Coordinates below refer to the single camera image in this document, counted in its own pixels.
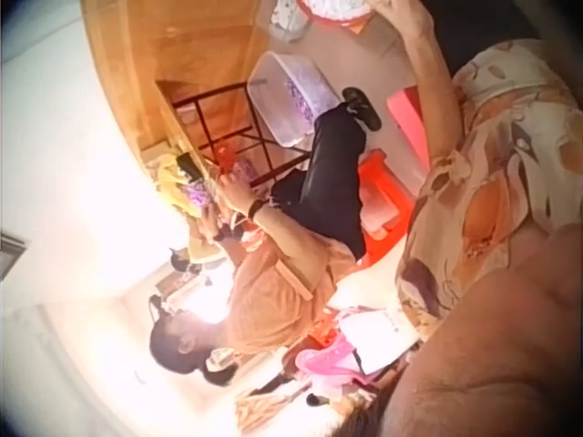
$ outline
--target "bright light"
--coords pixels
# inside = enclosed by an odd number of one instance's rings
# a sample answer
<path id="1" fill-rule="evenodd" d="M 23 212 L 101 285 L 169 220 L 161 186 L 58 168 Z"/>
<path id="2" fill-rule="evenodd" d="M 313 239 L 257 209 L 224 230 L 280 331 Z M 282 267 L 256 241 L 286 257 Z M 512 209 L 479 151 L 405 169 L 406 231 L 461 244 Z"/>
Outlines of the bright light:
<path id="1" fill-rule="evenodd" d="M 201 287 L 194 291 L 183 308 L 194 312 L 207 323 L 219 323 L 229 315 L 230 290 L 216 287 L 215 285 Z"/>

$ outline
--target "beige shirt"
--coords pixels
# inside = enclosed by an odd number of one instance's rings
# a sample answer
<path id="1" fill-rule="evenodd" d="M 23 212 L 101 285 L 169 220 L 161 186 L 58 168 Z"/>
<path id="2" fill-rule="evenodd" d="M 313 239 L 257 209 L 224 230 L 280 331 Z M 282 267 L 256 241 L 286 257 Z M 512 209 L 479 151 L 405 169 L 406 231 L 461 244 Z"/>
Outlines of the beige shirt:
<path id="1" fill-rule="evenodd" d="M 328 249 L 329 264 L 314 290 L 285 265 L 270 237 L 242 262 L 234 276 L 227 319 L 228 346 L 260 352 L 289 346 L 312 326 L 336 291 L 336 283 L 356 264 L 341 242 L 314 236 Z"/>

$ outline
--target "red stool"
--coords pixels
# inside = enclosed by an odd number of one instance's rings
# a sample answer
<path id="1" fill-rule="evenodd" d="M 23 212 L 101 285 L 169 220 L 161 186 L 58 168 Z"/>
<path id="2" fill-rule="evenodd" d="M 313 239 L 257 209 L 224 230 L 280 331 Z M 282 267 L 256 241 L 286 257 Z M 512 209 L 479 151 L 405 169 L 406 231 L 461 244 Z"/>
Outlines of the red stool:
<path id="1" fill-rule="evenodd" d="M 386 105 L 421 162 L 426 168 L 429 168 L 427 137 L 425 136 L 417 86 L 410 86 L 398 91 L 387 99 Z"/>
<path id="2" fill-rule="evenodd" d="M 384 158 L 384 152 L 377 148 L 358 167 L 361 190 L 374 190 L 377 198 L 396 208 L 396 214 L 376 231 L 363 226 L 366 255 L 358 270 L 371 267 L 401 240 L 407 232 L 413 211 L 413 201 L 386 168 Z M 363 198 L 363 210 L 366 210 L 366 202 L 367 198 Z"/>

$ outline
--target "woman's hand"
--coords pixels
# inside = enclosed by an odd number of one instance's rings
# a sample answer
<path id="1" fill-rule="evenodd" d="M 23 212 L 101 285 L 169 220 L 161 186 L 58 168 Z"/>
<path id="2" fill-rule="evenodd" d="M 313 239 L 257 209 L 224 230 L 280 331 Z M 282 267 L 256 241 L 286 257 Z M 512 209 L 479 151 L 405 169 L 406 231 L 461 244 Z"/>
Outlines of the woman's hand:
<path id="1" fill-rule="evenodd" d="M 201 211 L 199 222 L 200 231 L 209 241 L 213 241 L 219 235 L 219 213 L 215 205 L 210 205 Z"/>
<path id="2" fill-rule="evenodd" d="M 431 35 L 434 19 L 421 0 L 367 0 L 401 34 L 403 40 Z"/>
<path id="3" fill-rule="evenodd" d="M 247 215 L 251 205 L 257 200 L 257 195 L 249 185 L 238 180 L 232 174 L 223 175 L 219 178 L 217 190 L 229 208 L 244 215 Z"/>

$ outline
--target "purple object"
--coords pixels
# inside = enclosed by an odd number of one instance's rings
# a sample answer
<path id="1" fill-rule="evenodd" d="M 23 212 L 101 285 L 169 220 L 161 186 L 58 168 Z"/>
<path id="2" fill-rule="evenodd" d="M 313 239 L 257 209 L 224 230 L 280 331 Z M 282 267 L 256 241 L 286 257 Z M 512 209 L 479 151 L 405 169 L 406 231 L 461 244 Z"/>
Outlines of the purple object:
<path id="1" fill-rule="evenodd" d="M 303 98 L 302 92 L 298 89 L 298 87 L 293 83 L 291 79 L 286 79 L 285 87 L 288 89 L 291 95 L 291 99 L 296 107 L 296 109 L 302 114 L 304 120 L 309 125 L 313 124 L 313 112 L 308 105 L 308 102 L 305 98 Z"/>
<path id="2" fill-rule="evenodd" d="M 212 202 L 212 198 L 204 186 L 204 181 L 202 179 L 189 185 L 182 186 L 182 190 L 189 198 L 190 203 L 195 207 L 205 208 Z"/>
<path id="3" fill-rule="evenodd" d="M 247 158 L 239 158 L 233 165 L 233 174 L 239 179 L 250 184 L 259 175 L 257 170 Z"/>

